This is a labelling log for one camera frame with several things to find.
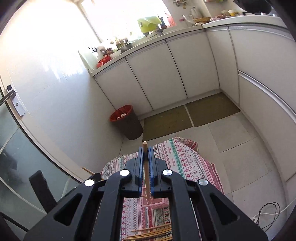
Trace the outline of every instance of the black pot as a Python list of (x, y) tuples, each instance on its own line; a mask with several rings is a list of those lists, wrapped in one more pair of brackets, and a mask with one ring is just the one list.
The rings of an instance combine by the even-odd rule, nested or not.
[(264, 12), (269, 14), (271, 11), (271, 6), (265, 0), (234, 0), (240, 8), (250, 13), (260, 13)]
[(121, 50), (121, 53), (131, 49), (133, 47), (133, 43), (128, 43), (122, 47), (120, 47), (118, 50)]

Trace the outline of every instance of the countertop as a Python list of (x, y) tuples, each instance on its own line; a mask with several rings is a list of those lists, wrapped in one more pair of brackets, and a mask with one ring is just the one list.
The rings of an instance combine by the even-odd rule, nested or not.
[(92, 73), (90, 73), (90, 75), (93, 77), (96, 74), (98, 74), (99, 72), (101, 72), (102, 70), (104, 70), (105, 68), (107, 68), (108, 66), (110, 66), (110, 65), (114, 64), (115, 62), (117, 62), (118, 60), (126, 57), (127, 55), (129, 55), (137, 50), (140, 50), (148, 45), (151, 45), (151, 44), (156, 43), (158, 41), (167, 39), (169, 37), (173, 37), (173, 36), (176, 36), (179, 34), (184, 34), (187, 32), (196, 31), (196, 30), (200, 30), (200, 29), (223, 26), (223, 25), (228, 25), (228, 24), (237, 24), (237, 23), (258, 23), (258, 24), (268, 24), (268, 25), (274, 25), (274, 26), (278, 26), (278, 27), (282, 27), (282, 28), (287, 28), (281, 18), (267, 16), (267, 15), (249, 15), (249, 16), (238, 16), (238, 17), (221, 19), (218, 21), (203, 24), (202, 26), (194, 26), (194, 27), (188, 27), (188, 28), (176, 30), (176, 31), (173, 31), (173, 32), (170, 32), (167, 34), (160, 35), (160, 36), (155, 37), (153, 39), (150, 39), (150, 40), (148, 40), (144, 43), (141, 43), (141, 44), (127, 50), (126, 52), (120, 54), (119, 56), (115, 57), (114, 59), (112, 59), (109, 62), (107, 62), (106, 64), (104, 64), (103, 66), (94, 70)]

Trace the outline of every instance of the red trash can rim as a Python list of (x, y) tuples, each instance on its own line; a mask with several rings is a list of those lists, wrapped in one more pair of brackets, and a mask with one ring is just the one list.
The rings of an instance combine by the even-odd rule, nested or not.
[[(118, 121), (120, 119), (124, 119), (125, 117), (127, 117), (131, 112), (133, 111), (133, 106), (130, 104), (124, 105), (122, 107), (120, 107), (119, 109), (117, 109), (116, 111), (113, 112), (113, 114), (110, 116), (109, 120), (111, 122), (115, 122)], [(121, 117), (120, 119), (117, 120), (117, 117), (120, 117), (121, 114), (126, 114), (125, 116)]]

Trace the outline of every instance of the kitchen cabinet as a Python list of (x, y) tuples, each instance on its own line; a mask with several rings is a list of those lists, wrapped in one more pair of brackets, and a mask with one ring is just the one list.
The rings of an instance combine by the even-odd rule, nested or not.
[(165, 41), (126, 57), (154, 110), (186, 99), (174, 59)]
[(238, 104), (237, 64), (228, 27), (210, 28), (206, 33), (216, 62), (220, 88)]
[(283, 181), (296, 172), (296, 115), (278, 96), (240, 73), (240, 108), (249, 116), (275, 157)]
[(296, 43), (286, 29), (230, 26), (238, 69), (279, 95), (296, 111)]
[(131, 104), (136, 115), (152, 111), (125, 59), (101, 71), (96, 75), (96, 81), (115, 109)]
[(204, 30), (167, 39), (188, 97), (219, 89), (215, 60)]

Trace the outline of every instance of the tablecloth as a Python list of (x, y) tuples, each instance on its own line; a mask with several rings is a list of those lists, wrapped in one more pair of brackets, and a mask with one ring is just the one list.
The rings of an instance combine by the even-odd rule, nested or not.
[[(154, 145), (153, 150), (156, 158), (165, 160), (168, 168), (178, 172), (183, 178), (192, 181), (205, 178), (224, 193), (215, 165), (204, 160), (195, 151), (197, 147), (198, 143), (195, 141), (175, 137)], [(124, 169), (126, 162), (136, 158), (137, 155), (138, 153), (136, 152), (118, 156), (109, 161), (103, 168), (102, 177), (107, 179), (113, 173)], [(132, 232), (132, 230), (155, 227), (166, 223), (170, 223), (168, 207), (161, 209), (142, 207), (140, 199), (125, 198), (120, 240), (123, 240), (126, 236), (138, 234)]]

